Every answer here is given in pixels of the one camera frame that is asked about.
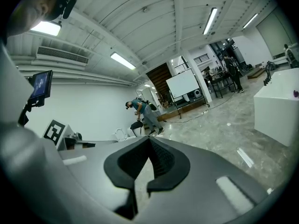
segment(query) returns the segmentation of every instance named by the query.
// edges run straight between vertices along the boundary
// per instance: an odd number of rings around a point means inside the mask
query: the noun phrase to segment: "backpack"
[[[295,56],[290,49],[288,49],[287,54],[289,56],[290,61],[295,60]]]
[[[157,110],[157,107],[155,107],[151,102],[149,102],[148,100],[145,100],[145,99],[141,99],[140,97],[137,97],[136,99],[140,100],[142,103],[145,103],[147,105],[150,106],[150,108],[155,111]]]

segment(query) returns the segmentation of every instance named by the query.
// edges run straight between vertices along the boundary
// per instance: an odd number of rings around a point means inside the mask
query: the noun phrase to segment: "fluorescent light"
[[[60,24],[56,24],[54,22],[41,21],[37,26],[31,28],[30,30],[57,36],[60,31],[60,28]]]
[[[216,13],[217,13],[217,8],[213,7],[211,12],[210,12],[209,19],[207,20],[206,27],[205,27],[205,30],[203,32],[203,35],[207,34],[207,32],[209,31],[209,29],[212,25],[212,22],[213,22],[213,20],[216,16]]]
[[[130,62],[122,58],[120,55],[118,55],[116,52],[112,53],[110,56],[112,59],[116,60],[117,62],[123,64],[124,66],[130,68],[131,70],[134,70],[136,67],[133,66]]]
[[[249,20],[249,22],[246,23],[246,25],[245,25],[243,28],[246,28],[246,27],[252,22],[252,20],[256,18],[257,15],[258,15],[258,14],[255,14],[255,15]]]

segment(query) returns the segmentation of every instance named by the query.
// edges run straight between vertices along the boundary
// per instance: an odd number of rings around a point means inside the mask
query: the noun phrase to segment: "purple object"
[[[298,91],[294,91],[294,97],[297,98],[299,96],[299,92]]]

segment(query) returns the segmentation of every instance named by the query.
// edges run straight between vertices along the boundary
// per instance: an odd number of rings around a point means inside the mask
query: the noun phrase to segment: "monitor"
[[[33,75],[30,83],[34,88],[30,100],[50,97],[53,71],[45,71]]]

